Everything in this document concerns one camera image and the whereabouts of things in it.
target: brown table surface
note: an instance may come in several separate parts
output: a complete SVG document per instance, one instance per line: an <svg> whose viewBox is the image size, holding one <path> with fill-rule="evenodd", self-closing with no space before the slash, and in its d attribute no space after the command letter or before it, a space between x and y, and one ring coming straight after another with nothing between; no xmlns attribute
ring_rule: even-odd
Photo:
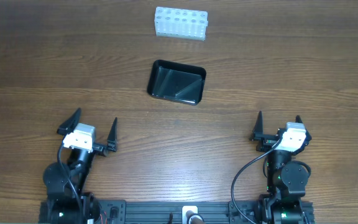
<svg viewBox="0 0 358 224"><path fill-rule="evenodd" d="M155 7L208 11L206 40L156 37ZM197 106L146 93L157 59L207 71ZM358 1L0 1L0 222L37 222L58 125L77 107L118 152L86 189L127 201L230 201L260 155L248 141L301 115L313 136L304 200L318 223L358 223ZM264 194L262 162L239 200Z"/></svg>

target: black plastic container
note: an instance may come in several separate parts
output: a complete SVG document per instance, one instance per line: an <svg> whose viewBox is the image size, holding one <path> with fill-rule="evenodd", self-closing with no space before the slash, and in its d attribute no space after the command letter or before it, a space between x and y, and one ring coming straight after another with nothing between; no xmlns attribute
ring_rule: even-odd
<svg viewBox="0 0 358 224"><path fill-rule="evenodd" d="M203 97L205 77L201 67L156 60L147 92L152 97L197 105Z"/></svg>

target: wooden table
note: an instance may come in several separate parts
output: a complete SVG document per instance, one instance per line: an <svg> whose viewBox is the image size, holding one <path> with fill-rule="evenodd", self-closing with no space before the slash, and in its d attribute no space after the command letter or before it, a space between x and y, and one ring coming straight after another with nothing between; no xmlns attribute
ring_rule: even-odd
<svg viewBox="0 0 358 224"><path fill-rule="evenodd" d="M208 11L206 40L156 37L157 6ZM146 93L157 59L206 69L198 106ZM318 223L358 223L358 1L0 0L0 222L37 222L55 131L77 107L99 142L118 117L119 150L86 189L127 201L228 202L260 155L258 111L271 134L299 114L313 136L296 157L313 170L304 199ZM258 162L237 198L265 185Z"/></svg>

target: wood grain surface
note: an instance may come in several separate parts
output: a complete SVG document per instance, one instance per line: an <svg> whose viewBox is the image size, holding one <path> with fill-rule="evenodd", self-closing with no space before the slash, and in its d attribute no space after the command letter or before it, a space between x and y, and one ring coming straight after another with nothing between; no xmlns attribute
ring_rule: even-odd
<svg viewBox="0 0 358 224"><path fill-rule="evenodd" d="M206 40L156 37L157 6L208 11ZM198 106L146 93L157 59L206 69ZM358 1L0 0L0 222L37 222L55 131L77 107L99 142L118 117L119 150L86 189L127 201L228 202L260 155L257 112L266 133L299 114L317 223L358 223ZM237 199L265 185L258 162Z"/></svg>

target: wooden tabletop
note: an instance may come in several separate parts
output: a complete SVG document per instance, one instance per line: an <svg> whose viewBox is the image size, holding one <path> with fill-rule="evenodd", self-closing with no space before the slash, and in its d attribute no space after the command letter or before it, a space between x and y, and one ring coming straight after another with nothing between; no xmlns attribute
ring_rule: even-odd
<svg viewBox="0 0 358 224"><path fill-rule="evenodd" d="M157 6L208 11L206 40L156 37ZM157 59L206 69L199 105L147 94ZM118 151L86 189L127 201L228 202L260 155L258 111L268 134L301 115L303 199L317 223L358 223L358 1L0 0L0 222L38 221L57 127L78 107L99 142L118 117ZM236 197L265 189L258 162Z"/></svg>

